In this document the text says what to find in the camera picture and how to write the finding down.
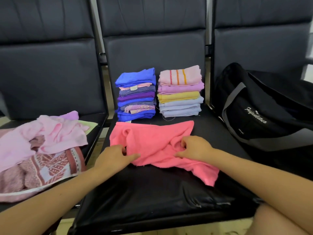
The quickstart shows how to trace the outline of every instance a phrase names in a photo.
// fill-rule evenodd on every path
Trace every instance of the gray strap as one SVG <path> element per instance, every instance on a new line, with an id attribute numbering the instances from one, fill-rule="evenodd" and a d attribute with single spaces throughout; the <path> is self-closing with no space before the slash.
<path id="1" fill-rule="evenodd" d="M 235 130 L 230 126 L 226 109 L 233 102 L 236 96 L 240 93 L 242 89 L 246 86 L 243 82 L 239 83 L 238 86 L 232 91 L 228 96 L 224 109 L 222 111 L 222 118 L 228 127 L 231 134 L 237 138 L 240 142 L 246 143 L 255 148 L 261 149 L 266 152 L 278 151 L 284 149 L 292 149 L 298 147 L 304 147 L 313 145 L 313 131 L 307 128 L 303 128 L 293 134 L 279 137 L 279 138 L 254 138 L 254 139 L 243 139 L 235 132 Z"/>

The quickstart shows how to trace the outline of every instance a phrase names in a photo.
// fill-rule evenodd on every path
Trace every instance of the yellow towel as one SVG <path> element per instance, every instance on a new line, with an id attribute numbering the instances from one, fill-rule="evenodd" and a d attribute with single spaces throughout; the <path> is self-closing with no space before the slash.
<path id="1" fill-rule="evenodd" d="M 157 95 L 159 102 L 161 104 L 173 101 L 197 99 L 199 96 L 200 93 L 198 91 L 181 92 L 170 95 L 160 95 L 160 94 Z"/>

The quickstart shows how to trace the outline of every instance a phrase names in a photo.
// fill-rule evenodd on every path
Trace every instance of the leg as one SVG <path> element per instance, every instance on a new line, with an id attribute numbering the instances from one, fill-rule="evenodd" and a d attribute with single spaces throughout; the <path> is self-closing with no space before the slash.
<path id="1" fill-rule="evenodd" d="M 294 222 L 267 204 L 257 209 L 246 235 L 308 235 Z"/>

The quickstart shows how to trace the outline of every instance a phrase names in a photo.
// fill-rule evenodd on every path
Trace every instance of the black chair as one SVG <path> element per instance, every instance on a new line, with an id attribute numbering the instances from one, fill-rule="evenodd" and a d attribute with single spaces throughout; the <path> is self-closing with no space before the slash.
<path id="1" fill-rule="evenodd" d="M 87 163 L 108 117 L 88 0 L 0 0 L 0 69 L 12 120 L 0 129 L 76 110 L 98 123 L 81 147 Z"/>
<path id="2" fill-rule="evenodd" d="M 206 0 L 97 0 L 97 5 L 116 108 L 114 82 L 123 72 L 155 67 L 158 78 L 166 69 L 199 65 L 204 81 Z M 166 121 L 157 112 L 132 122 L 193 120 L 192 135 L 250 159 L 209 107 L 201 108 L 200 116 Z M 116 121 L 115 115 L 103 149 Z M 256 200 L 223 173 L 210 187 L 183 169 L 129 165 L 84 198 L 69 234 L 125 234 L 251 217 Z"/>
<path id="3" fill-rule="evenodd" d="M 312 63 L 306 53 L 313 0 L 213 0 L 213 5 L 211 86 L 233 62 L 247 70 L 301 79 L 306 64 Z M 254 161 L 313 180 L 313 146 L 277 152 L 242 146 Z"/>

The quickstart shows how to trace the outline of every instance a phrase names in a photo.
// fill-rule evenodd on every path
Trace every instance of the black padded backrest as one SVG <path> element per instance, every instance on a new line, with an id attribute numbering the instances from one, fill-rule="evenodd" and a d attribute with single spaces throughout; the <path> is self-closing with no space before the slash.
<path id="1" fill-rule="evenodd" d="M 97 0 L 115 108 L 123 72 L 199 65 L 205 76 L 206 0 Z"/>
<path id="2" fill-rule="evenodd" d="M 106 112 L 88 0 L 0 0 L 0 69 L 13 120 Z"/>
<path id="3" fill-rule="evenodd" d="M 211 84 L 233 62 L 273 73 L 301 68 L 312 15 L 313 0 L 213 0 Z"/>

